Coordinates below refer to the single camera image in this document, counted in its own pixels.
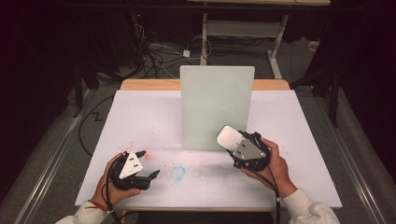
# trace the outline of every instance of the handheld controller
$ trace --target handheld controller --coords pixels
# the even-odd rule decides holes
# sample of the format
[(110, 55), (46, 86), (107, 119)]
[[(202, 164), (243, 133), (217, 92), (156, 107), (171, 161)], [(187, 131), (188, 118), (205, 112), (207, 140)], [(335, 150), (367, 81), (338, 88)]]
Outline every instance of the handheld controller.
[(230, 126), (224, 126), (217, 140), (230, 153), (234, 167), (261, 171), (271, 161), (271, 150), (261, 137), (259, 133), (238, 132)]
[(140, 163), (140, 157), (144, 156), (146, 151), (136, 153), (123, 152), (122, 156), (117, 160), (111, 169), (110, 179), (118, 189), (148, 189), (152, 179), (155, 179), (160, 172), (157, 170), (149, 176), (136, 176), (143, 170)]

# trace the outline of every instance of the blue stain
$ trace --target blue stain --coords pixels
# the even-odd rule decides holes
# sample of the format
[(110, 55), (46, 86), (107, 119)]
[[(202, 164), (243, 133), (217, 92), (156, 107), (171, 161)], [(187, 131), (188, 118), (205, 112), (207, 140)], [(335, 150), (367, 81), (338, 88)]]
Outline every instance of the blue stain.
[(186, 169), (182, 166), (174, 167), (172, 169), (171, 175), (175, 181), (181, 181), (186, 174)]

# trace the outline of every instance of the gray carpet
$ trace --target gray carpet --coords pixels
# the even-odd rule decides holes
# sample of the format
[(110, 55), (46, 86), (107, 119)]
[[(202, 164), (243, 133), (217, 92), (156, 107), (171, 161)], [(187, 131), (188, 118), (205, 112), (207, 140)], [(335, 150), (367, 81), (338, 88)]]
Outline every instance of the gray carpet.
[[(307, 41), (302, 39), (295, 43), (282, 43), (277, 55), (278, 64), (283, 78), (288, 82), (302, 77), (306, 67), (313, 56), (313, 53), (306, 50)], [(209, 57), (211, 64), (223, 65), (253, 65), (256, 67), (256, 78), (272, 78), (271, 70), (267, 64), (265, 51), (271, 48), (272, 41), (264, 40), (257, 47), (246, 47), (236, 49), (227, 56), (216, 56), (224, 51), (217, 49)], [(182, 50), (177, 45), (169, 43), (168, 47)], [(167, 59), (172, 60), (174, 56), (168, 55)], [(180, 64), (167, 68), (167, 72), (161, 71), (159, 77), (178, 77), (178, 67)], [(120, 84), (106, 81), (101, 78), (102, 83), (98, 91), (88, 91), (86, 97), (86, 107), (84, 115), (97, 106), (102, 100), (114, 94)], [(382, 162), (375, 155), (370, 142), (364, 135), (359, 122), (350, 110), (347, 98), (340, 92), (338, 107), (339, 128), (334, 129), (323, 113), (326, 111), (328, 99), (314, 98), (309, 87), (302, 87), (296, 90), (298, 99), (304, 111), (305, 117), (311, 131), (318, 144), (319, 150), (330, 171), (337, 192), (343, 203), (343, 208), (335, 210), (335, 214), (341, 223), (393, 223), (395, 216), (396, 188), (391, 177), (386, 172)], [(111, 106), (111, 99), (104, 101), (94, 112), (89, 114), (81, 130), (81, 138), (85, 147), (92, 153), (97, 140), (106, 121), (108, 109)], [(46, 164), (52, 155), (64, 142), (64, 135), (72, 123), (74, 105), (70, 105), (53, 122), (47, 133), (43, 136), (39, 145), (30, 157), (13, 188), (0, 206), (0, 223), (15, 223), (20, 211), (35, 188), (37, 180), (45, 171)], [(342, 143), (337, 138), (337, 134), (342, 137)], [(371, 196), (375, 199), (375, 213), (372, 214), (369, 205), (361, 199), (361, 191), (358, 183), (352, 178), (354, 175), (348, 168), (349, 165), (342, 149), (347, 147), (350, 155), (359, 170), (359, 174), (366, 185), (363, 193), (369, 189)], [(74, 131), (67, 142), (65, 153), (60, 157), (60, 166), (53, 180), (48, 183), (49, 188), (43, 192), (43, 199), (33, 200), (37, 203), (37, 210), (32, 213), (26, 223), (54, 223), (58, 219), (73, 215), (77, 208), (74, 206), (78, 195), (79, 184), (84, 178), (85, 172), (90, 163), (90, 157), (83, 151), (78, 140), (78, 132)], [(286, 210), (282, 211), (281, 223), (288, 223), (289, 215)], [(111, 217), (105, 223), (112, 223)]]

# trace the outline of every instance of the table leg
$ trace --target table leg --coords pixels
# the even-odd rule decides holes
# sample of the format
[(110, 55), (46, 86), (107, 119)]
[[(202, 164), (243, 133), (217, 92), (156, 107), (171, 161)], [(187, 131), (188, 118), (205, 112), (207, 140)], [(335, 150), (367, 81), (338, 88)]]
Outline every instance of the table leg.
[(274, 48), (273, 48), (273, 50), (268, 50), (268, 52), (267, 52), (268, 60), (269, 60), (269, 63), (271, 64), (274, 78), (282, 78), (282, 76), (280, 75), (279, 66), (277, 65), (277, 62), (276, 62), (276, 53), (277, 53), (277, 49), (279, 48), (280, 41), (282, 40), (282, 35), (283, 35), (283, 32), (285, 31), (286, 22), (288, 21), (288, 17), (289, 17), (289, 15), (284, 15), (282, 17), (282, 22), (279, 24), (279, 27), (276, 32)]
[(202, 51), (201, 51), (201, 63), (200, 65), (206, 65), (207, 60), (207, 47), (206, 47), (206, 38), (207, 38), (207, 13), (204, 13), (204, 19), (202, 22)]

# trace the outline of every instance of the hand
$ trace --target hand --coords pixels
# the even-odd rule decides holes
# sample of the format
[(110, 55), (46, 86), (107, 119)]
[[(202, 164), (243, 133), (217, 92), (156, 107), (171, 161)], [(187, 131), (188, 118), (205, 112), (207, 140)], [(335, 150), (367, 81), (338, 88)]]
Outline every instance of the hand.
[[(267, 178), (272, 184), (274, 184), (275, 179), (280, 197), (287, 197), (297, 190), (290, 180), (288, 165), (286, 164), (285, 159), (279, 156), (279, 149), (276, 143), (265, 138), (262, 138), (262, 142), (271, 149), (271, 161), (269, 167), (271, 168), (274, 178), (271, 176), (270, 169), (268, 169), (268, 167), (265, 167), (265, 169), (258, 173)], [(265, 187), (272, 189), (268, 183), (251, 173), (249, 170), (242, 168), (241, 171), (247, 176), (261, 181)]]
[[(110, 168), (110, 165), (113, 161), (115, 161), (117, 158), (119, 158), (122, 154), (119, 153), (117, 156), (115, 156), (113, 159), (111, 159), (106, 166), (105, 173), (102, 175), (102, 177), (99, 179), (99, 183), (96, 187), (96, 191), (93, 194), (91, 200), (93, 202), (101, 204), (103, 207), (107, 208), (107, 204), (104, 201), (102, 194), (106, 197), (106, 187), (104, 185), (106, 184), (106, 179), (107, 179), (107, 172), (108, 169)], [(108, 193), (110, 195), (110, 202), (114, 205), (119, 203), (121, 200), (134, 197), (135, 195), (138, 195), (140, 193), (140, 189), (128, 189), (128, 190), (122, 190), (122, 189), (117, 189), (112, 182), (108, 183)]]

